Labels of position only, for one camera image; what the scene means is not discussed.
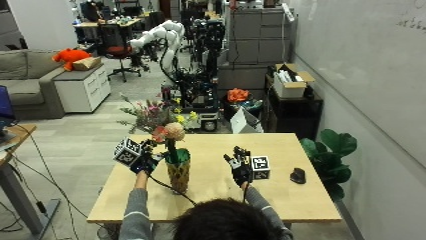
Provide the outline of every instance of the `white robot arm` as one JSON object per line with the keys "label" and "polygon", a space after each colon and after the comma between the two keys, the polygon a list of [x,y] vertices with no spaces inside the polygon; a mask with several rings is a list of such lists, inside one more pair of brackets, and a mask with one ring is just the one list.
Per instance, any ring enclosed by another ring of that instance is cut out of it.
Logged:
{"label": "white robot arm", "polygon": [[171,72],[171,60],[181,46],[183,33],[183,25],[167,20],[147,32],[145,31],[139,39],[130,40],[131,49],[138,51],[153,40],[165,39],[167,41],[167,50],[161,59],[161,64],[163,70],[169,73]]}

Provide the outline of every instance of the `gray couch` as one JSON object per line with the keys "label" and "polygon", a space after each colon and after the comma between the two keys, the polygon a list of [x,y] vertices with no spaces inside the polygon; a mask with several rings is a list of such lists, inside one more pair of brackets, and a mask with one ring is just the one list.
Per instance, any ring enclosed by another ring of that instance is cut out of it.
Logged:
{"label": "gray couch", "polygon": [[65,112],[53,78],[63,72],[55,52],[0,51],[0,85],[6,86],[18,120],[57,119]]}

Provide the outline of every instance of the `bag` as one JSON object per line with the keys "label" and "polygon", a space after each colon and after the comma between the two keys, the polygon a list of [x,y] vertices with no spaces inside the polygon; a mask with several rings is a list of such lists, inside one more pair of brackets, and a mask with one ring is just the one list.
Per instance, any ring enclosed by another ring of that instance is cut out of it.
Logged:
{"label": "bag", "polygon": [[86,71],[101,64],[99,57],[87,57],[71,63],[75,71]]}

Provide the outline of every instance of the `handheld controller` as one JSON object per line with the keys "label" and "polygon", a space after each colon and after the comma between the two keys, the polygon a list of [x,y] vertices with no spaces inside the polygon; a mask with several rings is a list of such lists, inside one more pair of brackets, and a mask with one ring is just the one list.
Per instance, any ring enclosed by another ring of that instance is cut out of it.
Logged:
{"label": "handheld controller", "polygon": [[129,167],[135,174],[142,170],[150,174],[161,159],[166,157],[166,153],[151,153],[155,146],[157,143],[153,140],[146,139],[137,143],[126,137],[115,147],[113,159]]}

